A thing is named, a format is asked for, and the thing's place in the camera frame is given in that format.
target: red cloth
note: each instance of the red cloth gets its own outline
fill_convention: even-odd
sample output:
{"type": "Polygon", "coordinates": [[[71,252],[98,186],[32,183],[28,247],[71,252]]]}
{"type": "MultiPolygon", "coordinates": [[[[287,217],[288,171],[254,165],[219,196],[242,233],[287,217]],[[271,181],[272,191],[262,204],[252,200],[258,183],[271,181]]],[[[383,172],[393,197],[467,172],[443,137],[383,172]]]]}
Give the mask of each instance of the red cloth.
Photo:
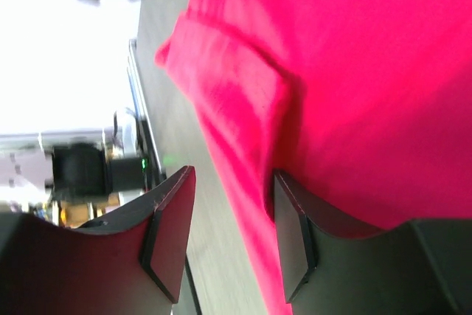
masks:
{"type": "Polygon", "coordinates": [[[271,170],[364,221],[472,217],[472,0],[190,0],[156,61],[195,104],[270,315],[271,170]]]}

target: pink fabric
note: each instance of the pink fabric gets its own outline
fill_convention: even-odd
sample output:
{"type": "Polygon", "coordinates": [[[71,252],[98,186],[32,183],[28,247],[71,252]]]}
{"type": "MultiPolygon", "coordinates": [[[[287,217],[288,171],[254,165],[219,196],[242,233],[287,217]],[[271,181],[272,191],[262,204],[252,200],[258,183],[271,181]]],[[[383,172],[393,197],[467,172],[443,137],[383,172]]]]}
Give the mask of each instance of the pink fabric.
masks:
{"type": "Polygon", "coordinates": [[[472,217],[472,0],[190,0],[156,61],[195,104],[268,312],[268,183],[383,228],[472,217]]]}

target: white wall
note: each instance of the white wall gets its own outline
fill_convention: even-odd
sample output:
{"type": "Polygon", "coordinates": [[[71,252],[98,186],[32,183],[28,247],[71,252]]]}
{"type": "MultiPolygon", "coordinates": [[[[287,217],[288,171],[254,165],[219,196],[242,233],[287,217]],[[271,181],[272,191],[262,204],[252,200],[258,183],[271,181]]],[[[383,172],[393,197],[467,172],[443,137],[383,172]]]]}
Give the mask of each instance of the white wall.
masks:
{"type": "Polygon", "coordinates": [[[101,128],[132,107],[139,0],[0,0],[0,134],[101,128]]]}

